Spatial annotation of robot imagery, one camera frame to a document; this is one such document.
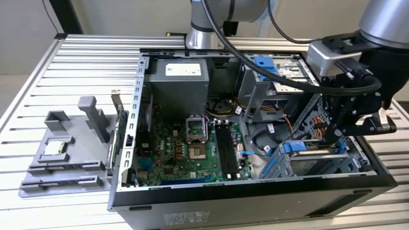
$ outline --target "white sticker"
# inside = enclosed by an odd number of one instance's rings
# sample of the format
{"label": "white sticker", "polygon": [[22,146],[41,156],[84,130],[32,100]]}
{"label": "white sticker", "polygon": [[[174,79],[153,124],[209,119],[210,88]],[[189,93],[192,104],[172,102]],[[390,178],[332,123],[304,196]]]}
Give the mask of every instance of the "white sticker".
{"label": "white sticker", "polygon": [[166,76],[201,76],[198,63],[170,63],[165,68]]}
{"label": "white sticker", "polygon": [[210,211],[180,212],[164,214],[166,225],[206,223]]}
{"label": "white sticker", "polygon": [[268,124],[268,130],[269,130],[269,133],[274,133],[274,125],[273,123]]}
{"label": "white sticker", "polygon": [[237,106],[234,113],[240,115],[241,114],[241,110],[242,110],[242,108],[240,106]]}
{"label": "white sticker", "polygon": [[269,150],[270,150],[270,147],[266,145],[265,147],[264,147],[264,151],[269,154]]}

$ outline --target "colored wires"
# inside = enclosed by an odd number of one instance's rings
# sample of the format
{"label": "colored wires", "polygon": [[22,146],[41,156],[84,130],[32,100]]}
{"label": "colored wires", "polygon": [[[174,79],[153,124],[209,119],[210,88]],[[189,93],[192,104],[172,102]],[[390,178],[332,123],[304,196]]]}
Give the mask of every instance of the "colored wires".
{"label": "colored wires", "polygon": [[313,117],[313,121],[314,121],[314,127],[316,127],[316,130],[317,130],[317,133],[314,135],[314,138],[322,138],[322,133],[325,132],[326,128],[324,127],[317,127],[318,124],[324,124],[324,120],[320,118],[320,117]]}

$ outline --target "aluminum extrusion table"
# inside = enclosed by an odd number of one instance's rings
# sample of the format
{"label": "aluminum extrusion table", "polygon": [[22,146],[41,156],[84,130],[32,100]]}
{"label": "aluminum extrusion table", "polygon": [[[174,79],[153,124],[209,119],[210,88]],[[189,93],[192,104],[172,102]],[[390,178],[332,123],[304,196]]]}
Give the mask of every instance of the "aluminum extrusion table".
{"label": "aluminum extrusion table", "polygon": [[[306,51],[281,39],[230,38],[242,50]],[[21,199],[17,188],[45,132],[49,110],[80,115],[80,96],[94,95],[97,108],[114,114],[110,91],[130,103],[140,48],[184,48],[182,37],[69,35],[54,40],[0,120],[0,228],[128,230],[106,211],[109,192]],[[237,227],[242,230],[409,229],[409,115],[393,102],[388,114],[398,131],[366,137],[400,186],[332,219]]]}

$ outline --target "green circuit board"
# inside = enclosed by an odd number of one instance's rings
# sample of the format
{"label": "green circuit board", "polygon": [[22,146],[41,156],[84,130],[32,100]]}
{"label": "green circuit board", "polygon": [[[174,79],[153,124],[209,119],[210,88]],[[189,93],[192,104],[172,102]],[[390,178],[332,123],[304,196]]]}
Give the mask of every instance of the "green circuit board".
{"label": "green circuit board", "polygon": [[[142,186],[156,186],[168,184],[208,183],[226,181],[222,177],[220,156],[217,151],[214,124],[208,126],[208,141],[201,143],[186,143],[186,129],[184,123],[158,123],[156,127],[156,152],[146,160],[138,157],[138,162],[150,164],[152,167],[140,165],[137,170],[137,180]],[[230,125],[232,141],[234,151],[237,144],[242,144],[240,128],[237,123]],[[234,180],[250,179],[250,168],[246,159],[245,166],[240,170],[240,178]]]}

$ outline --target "power cable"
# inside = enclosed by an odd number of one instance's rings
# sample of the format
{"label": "power cable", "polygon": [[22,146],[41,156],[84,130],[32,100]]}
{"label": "power cable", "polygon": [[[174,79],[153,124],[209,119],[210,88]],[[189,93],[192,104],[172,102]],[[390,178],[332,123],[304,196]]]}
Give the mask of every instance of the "power cable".
{"label": "power cable", "polygon": [[269,15],[269,19],[270,19],[270,22],[273,23],[273,26],[276,28],[276,30],[278,31],[280,35],[292,43],[296,43],[296,44],[309,44],[314,41],[318,41],[320,39],[313,39],[313,40],[306,40],[306,41],[298,41],[293,38],[290,38],[285,33],[284,31],[281,30],[280,26],[277,25],[277,22],[276,22],[276,19],[274,19],[274,16],[273,16],[273,12],[270,11],[270,0],[268,0],[268,15]]}
{"label": "power cable", "polygon": [[58,33],[58,30],[57,30],[56,24],[53,23],[53,21],[52,21],[52,19],[50,19],[50,16],[49,16],[49,13],[48,13],[48,10],[46,10],[46,6],[45,6],[45,3],[44,3],[44,0],[41,0],[41,2],[42,2],[42,6],[44,6],[44,10],[45,10],[45,13],[46,13],[48,19],[49,19],[49,21],[50,21],[50,23],[52,23],[53,28],[56,29],[56,33]]}

